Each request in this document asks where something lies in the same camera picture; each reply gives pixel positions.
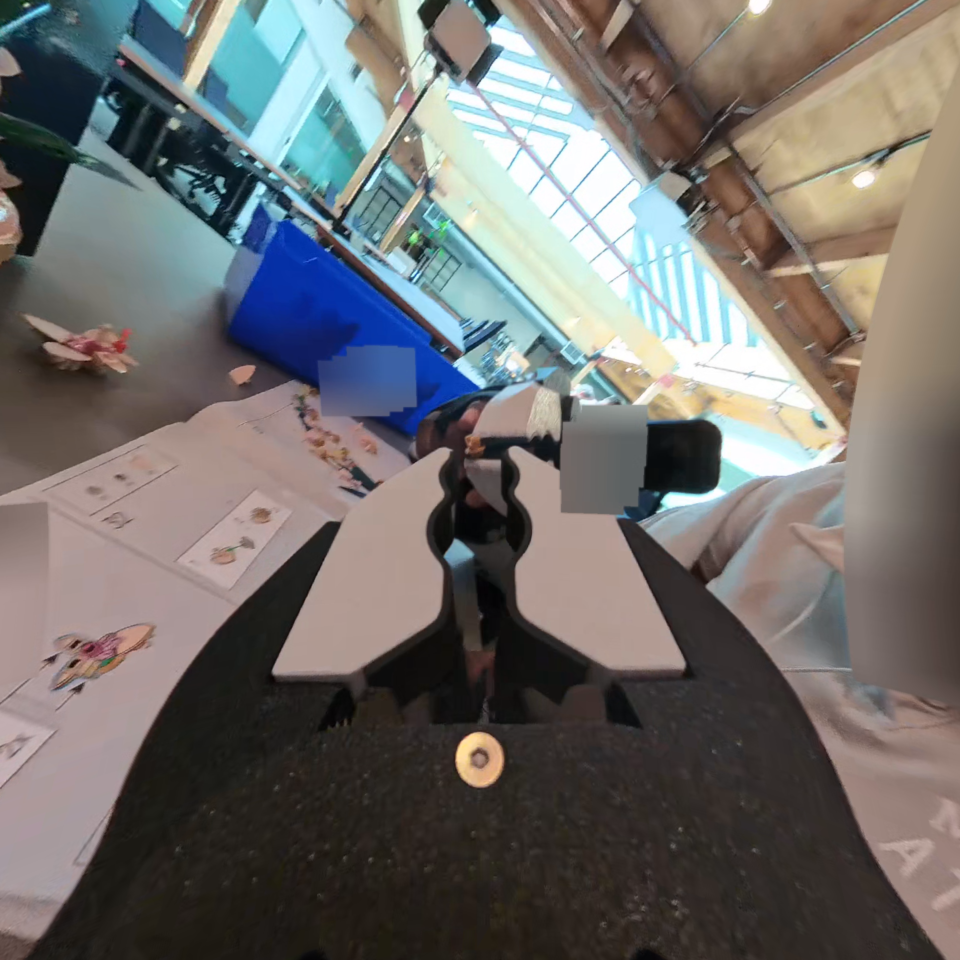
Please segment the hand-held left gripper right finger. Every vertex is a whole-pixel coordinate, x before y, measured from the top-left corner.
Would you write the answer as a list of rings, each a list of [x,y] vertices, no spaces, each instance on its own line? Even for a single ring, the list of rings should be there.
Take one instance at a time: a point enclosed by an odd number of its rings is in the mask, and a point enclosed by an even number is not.
[[[518,626],[588,672],[677,679],[687,660],[618,519],[561,509],[561,475],[510,448],[501,467]]]

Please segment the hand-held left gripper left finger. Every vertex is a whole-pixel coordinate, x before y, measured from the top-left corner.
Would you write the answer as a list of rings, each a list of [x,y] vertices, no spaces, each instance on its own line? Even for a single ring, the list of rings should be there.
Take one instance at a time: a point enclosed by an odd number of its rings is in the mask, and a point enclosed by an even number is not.
[[[385,686],[402,658],[457,641],[450,548],[457,464],[441,448],[367,495],[333,534],[271,675]]]

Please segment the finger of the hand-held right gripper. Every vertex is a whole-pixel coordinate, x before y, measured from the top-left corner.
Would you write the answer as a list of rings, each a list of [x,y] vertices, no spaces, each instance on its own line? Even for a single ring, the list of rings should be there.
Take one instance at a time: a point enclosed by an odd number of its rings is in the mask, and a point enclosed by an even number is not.
[[[514,506],[520,473],[512,456],[464,461],[465,479],[470,486],[466,501],[506,519]]]
[[[480,459],[521,449],[540,460],[558,460],[563,429],[577,414],[577,399],[541,383],[498,391],[484,407],[470,435],[484,439]]]

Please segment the person's right forearm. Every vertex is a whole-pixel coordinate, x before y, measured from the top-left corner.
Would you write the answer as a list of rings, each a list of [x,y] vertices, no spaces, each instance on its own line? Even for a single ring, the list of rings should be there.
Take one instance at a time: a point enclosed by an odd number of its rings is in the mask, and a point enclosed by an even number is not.
[[[812,522],[845,488],[846,463],[785,476],[754,478],[733,491],[662,510],[639,526],[701,583],[717,582],[736,563],[759,559],[761,572],[797,543],[796,522]]]

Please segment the wooden edged office desk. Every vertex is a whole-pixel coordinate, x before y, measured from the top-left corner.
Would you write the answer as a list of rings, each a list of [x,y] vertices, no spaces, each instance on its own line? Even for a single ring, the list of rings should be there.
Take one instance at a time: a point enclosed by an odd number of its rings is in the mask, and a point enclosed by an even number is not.
[[[465,335],[457,314],[376,257],[358,253],[323,223],[315,225],[314,233],[319,246],[425,330],[438,350],[454,359],[465,355]]]

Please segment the grey office desk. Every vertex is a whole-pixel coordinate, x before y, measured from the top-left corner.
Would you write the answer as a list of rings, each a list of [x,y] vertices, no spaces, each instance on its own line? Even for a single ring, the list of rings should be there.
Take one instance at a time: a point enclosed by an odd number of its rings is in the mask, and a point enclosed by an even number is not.
[[[205,124],[215,129],[227,142],[232,144],[241,155],[253,161],[256,168],[267,174],[267,185],[282,184],[292,192],[294,205],[306,216],[318,223],[329,225],[334,213],[321,200],[311,198],[305,187],[301,187],[292,176],[280,166],[271,162],[234,126],[221,111],[213,107],[204,97],[187,87],[175,77],[171,70],[150,54],[138,41],[126,36],[118,46],[118,58],[125,66],[135,66],[164,90],[180,109],[174,109],[174,118],[186,120],[186,114],[198,116]]]

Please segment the person's right hand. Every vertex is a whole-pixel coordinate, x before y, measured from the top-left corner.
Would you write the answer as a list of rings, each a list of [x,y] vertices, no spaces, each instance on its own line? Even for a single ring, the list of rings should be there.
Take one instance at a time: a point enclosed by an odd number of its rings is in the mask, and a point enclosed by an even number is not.
[[[469,407],[438,409],[417,426],[411,448],[411,461],[419,461],[437,450],[450,450],[456,458],[463,458],[465,438],[473,433]]]

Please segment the blue plastic bin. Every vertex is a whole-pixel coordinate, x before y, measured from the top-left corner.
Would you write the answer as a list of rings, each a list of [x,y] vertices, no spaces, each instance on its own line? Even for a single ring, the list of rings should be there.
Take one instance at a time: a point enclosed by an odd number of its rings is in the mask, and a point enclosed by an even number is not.
[[[373,418],[411,435],[428,413],[477,390],[414,319],[262,203],[224,295],[229,337],[316,387],[328,416]]]

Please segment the toy brick instruction booklet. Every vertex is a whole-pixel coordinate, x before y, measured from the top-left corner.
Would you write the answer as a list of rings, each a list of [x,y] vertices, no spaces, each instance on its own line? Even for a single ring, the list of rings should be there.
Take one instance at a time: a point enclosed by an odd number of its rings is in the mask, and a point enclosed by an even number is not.
[[[66,903],[163,703],[216,631],[359,502],[290,382],[2,496],[2,958]],[[380,481],[405,455],[320,418]]]

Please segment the person's torso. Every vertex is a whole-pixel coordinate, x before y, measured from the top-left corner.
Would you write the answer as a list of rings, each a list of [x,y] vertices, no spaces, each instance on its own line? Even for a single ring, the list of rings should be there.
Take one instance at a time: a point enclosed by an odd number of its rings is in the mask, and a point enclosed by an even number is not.
[[[958,958],[958,709],[854,678],[842,530],[715,533],[695,568],[797,694],[896,892]]]

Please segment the assembled toy brick flower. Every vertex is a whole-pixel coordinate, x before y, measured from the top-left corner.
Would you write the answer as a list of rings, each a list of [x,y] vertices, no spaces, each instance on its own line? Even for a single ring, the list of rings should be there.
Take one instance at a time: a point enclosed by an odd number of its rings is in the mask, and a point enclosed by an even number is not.
[[[59,370],[125,375],[139,366],[129,352],[131,330],[127,328],[117,331],[109,324],[100,324],[76,333],[34,315],[21,313],[20,317],[41,338],[42,353]]]

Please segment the dark toy set box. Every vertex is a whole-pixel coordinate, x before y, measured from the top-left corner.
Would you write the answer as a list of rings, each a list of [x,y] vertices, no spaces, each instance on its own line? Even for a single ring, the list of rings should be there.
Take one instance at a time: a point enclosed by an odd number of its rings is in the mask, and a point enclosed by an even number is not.
[[[40,245],[131,26],[134,1],[2,2],[2,190],[21,257]]]

